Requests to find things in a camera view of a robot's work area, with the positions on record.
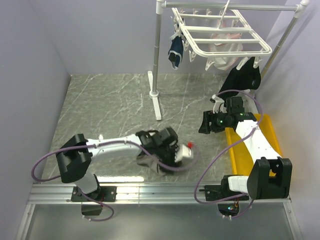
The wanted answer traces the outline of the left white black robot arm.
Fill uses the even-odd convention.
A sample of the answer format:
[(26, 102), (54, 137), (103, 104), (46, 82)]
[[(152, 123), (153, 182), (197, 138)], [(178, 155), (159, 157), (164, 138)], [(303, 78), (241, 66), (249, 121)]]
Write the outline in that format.
[(102, 200), (104, 195), (97, 176), (88, 171), (93, 162), (117, 157), (136, 157), (138, 164), (160, 175), (170, 173), (182, 165), (178, 135), (172, 127), (138, 131), (134, 134), (112, 138), (104, 142), (86, 139), (76, 134), (56, 153), (61, 181), (73, 183), (89, 201)]

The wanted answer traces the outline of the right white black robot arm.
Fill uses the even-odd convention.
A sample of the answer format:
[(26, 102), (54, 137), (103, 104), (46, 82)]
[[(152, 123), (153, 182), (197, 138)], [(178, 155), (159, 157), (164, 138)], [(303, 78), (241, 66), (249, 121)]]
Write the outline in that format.
[(231, 200), (249, 197), (253, 200), (286, 199), (289, 196), (293, 165), (283, 158), (269, 143), (260, 128), (259, 119), (246, 112), (239, 96), (229, 97), (225, 103), (226, 111), (203, 112), (203, 120), (198, 130), (200, 134), (233, 131), (241, 150), (243, 161), (251, 161), (253, 166), (248, 175), (225, 175), (220, 184), (219, 195)]

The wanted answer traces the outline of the black underwear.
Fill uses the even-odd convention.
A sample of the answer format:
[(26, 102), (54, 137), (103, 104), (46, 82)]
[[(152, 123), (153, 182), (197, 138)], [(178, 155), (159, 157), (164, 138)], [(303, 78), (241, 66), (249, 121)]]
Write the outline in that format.
[(227, 90), (257, 90), (261, 84), (259, 67), (254, 68), (255, 57), (251, 57), (240, 70), (234, 67), (226, 77), (219, 93)]

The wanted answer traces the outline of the white pink underwear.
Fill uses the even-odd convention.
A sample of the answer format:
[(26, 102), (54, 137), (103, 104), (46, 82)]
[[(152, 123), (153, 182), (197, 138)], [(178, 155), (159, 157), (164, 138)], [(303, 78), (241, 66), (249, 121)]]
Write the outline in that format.
[[(212, 33), (210, 38), (213, 40), (239, 40), (241, 39), (242, 33)], [(240, 52), (243, 50), (241, 43), (210, 43), (209, 50), (211, 52)], [(238, 57), (211, 57), (207, 59), (205, 70), (207, 71), (211, 66), (214, 66), (218, 70), (228, 70), (236, 61)]]

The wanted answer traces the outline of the navy blue underwear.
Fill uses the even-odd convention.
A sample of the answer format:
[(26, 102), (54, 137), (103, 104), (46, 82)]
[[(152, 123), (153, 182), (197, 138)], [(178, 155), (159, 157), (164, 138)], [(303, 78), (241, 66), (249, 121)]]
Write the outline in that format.
[(171, 45), (168, 51), (168, 60), (174, 70), (177, 70), (183, 60), (184, 45), (181, 36), (176, 34), (170, 37)]

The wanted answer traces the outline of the yellow plastic tray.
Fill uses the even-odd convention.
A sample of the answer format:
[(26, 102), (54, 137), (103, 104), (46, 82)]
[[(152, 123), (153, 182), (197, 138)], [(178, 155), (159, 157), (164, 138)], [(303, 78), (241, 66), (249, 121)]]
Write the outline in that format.
[(262, 120), (259, 129), (248, 139), (228, 150), (234, 175), (249, 176), (256, 160), (262, 157), (275, 160), (282, 156), (270, 116), (254, 116), (257, 120)]

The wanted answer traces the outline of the grey white drying rack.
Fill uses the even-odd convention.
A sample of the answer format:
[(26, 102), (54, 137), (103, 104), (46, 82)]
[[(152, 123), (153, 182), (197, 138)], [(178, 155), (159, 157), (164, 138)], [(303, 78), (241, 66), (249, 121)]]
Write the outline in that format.
[[(156, 23), (155, 23), (155, 43), (153, 54), (153, 69), (147, 72), (149, 82), (149, 97), (152, 100), (155, 119), (162, 120), (162, 113), (159, 102), (159, 91), (157, 89), (158, 75), (159, 75), (159, 56), (160, 56), (160, 39), (161, 39), (161, 25), (162, 15), (164, 9), (170, 8), (174, 14), (173, 23), (175, 32), (178, 36), (183, 36), (185, 40), (182, 42), (183, 50), (188, 50), (189, 60), (192, 62), (196, 56), (206, 59), (209, 58), (240, 58), (237, 69), (240, 70), (249, 58), (254, 58), (253, 66), (257, 68), (261, 62), (261, 58), (268, 56), (268, 61), (262, 70), (261, 76), (265, 76), (269, 66), (275, 59), (280, 50), (280, 45), (272, 49), (266, 41), (260, 37), (256, 31), (249, 25), (247, 20), (240, 13), (241, 10), (256, 10), (256, 11), (290, 11), (293, 12), (293, 18), (283, 33), (279, 44), (283, 44), (296, 24), (299, 17), (303, 14), (310, 2), (302, 0), (296, 5), (262, 5), (262, 4), (238, 4), (230, 3), (230, 1), (222, 2), (173, 2), (166, 0), (156, 1)], [(231, 19), (232, 25), (230, 27), (205, 27), (205, 26), (189, 26), (184, 23), (186, 18), (203, 18), (214, 19), (219, 24), (222, 24), (224, 19)], [(250, 34), (251, 38), (194, 38), (192, 33), (211, 33), (211, 34)], [(203, 51), (200, 49), (200, 44), (259, 44), (261, 49), (258, 51)]]

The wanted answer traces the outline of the aluminium mounting rail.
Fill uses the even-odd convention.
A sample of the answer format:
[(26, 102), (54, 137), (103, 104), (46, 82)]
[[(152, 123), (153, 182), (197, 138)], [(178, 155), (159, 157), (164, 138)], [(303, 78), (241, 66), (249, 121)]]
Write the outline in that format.
[(216, 205), (195, 202), (187, 182), (117, 183), (115, 216), (103, 222), (81, 217), (70, 184), (35, 184), (28, 198), (19, 240), (300, 240), (290, 199), (240, 204), (228, 219)]

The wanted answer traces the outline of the white clip hanger frame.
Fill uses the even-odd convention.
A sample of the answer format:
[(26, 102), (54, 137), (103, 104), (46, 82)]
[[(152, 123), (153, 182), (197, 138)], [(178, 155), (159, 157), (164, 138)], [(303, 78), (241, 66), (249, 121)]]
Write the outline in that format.
[(173, 7), (171, 10), (175, 28), (172, 37), (182, 40), (175, 54), (183, 54), (190, 62), (197, 57), (204, 58), (205, 70), (215, 67), (226, 71), (236, 62), (241, 68), (250, 58), (253, 58), (256, 68), (262, 57), (273, 52), (240, 11), (230, 9), (228, 3), (216, 15), (209, 8), (205, 14), (200, 14), (196, 9), (186, 12)]

